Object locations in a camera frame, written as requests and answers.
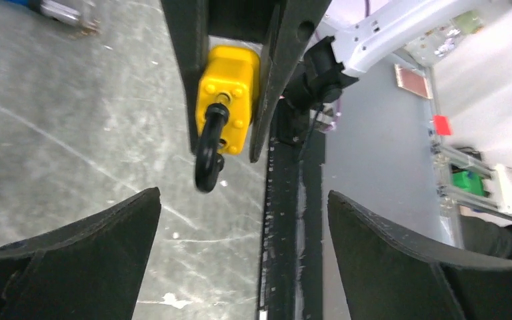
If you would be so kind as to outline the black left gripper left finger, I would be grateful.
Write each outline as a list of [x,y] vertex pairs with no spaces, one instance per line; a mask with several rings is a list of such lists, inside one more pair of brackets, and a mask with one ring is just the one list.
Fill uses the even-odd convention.
[[131,319],[160,214],[153,187],[0,247],[0,319]]

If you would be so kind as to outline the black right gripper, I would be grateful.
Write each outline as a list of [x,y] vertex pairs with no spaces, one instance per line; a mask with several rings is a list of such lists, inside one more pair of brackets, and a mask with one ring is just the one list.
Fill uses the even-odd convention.
[[328,0],[161,0],[185,93],[189,148],[198,142],[198,83],[209,36],[261,43],[260,93],[249,160],[258,162],[276,104],[331,2]]

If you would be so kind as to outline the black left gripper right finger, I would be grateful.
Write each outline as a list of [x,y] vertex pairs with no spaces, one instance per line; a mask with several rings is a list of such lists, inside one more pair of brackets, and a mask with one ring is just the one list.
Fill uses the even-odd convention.
[[352,319],[512,319],[512,259],[438,242],[337,191],[328,218]]

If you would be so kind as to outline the yellow padlock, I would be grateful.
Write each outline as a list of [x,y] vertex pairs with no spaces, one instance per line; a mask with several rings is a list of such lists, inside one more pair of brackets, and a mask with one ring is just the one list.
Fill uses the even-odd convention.
[[211,192],[224,155],[242,152],[259,96],[260,58],[248,48],[218,45],[209,52],[199,80],[195,120],[195,184]]

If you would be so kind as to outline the blue cable lock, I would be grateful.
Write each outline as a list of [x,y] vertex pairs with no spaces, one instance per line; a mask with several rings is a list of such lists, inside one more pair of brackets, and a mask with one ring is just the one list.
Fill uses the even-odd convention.
[[8,0],[43,17],[79,28],[98,32],[99,20],[94,1]]

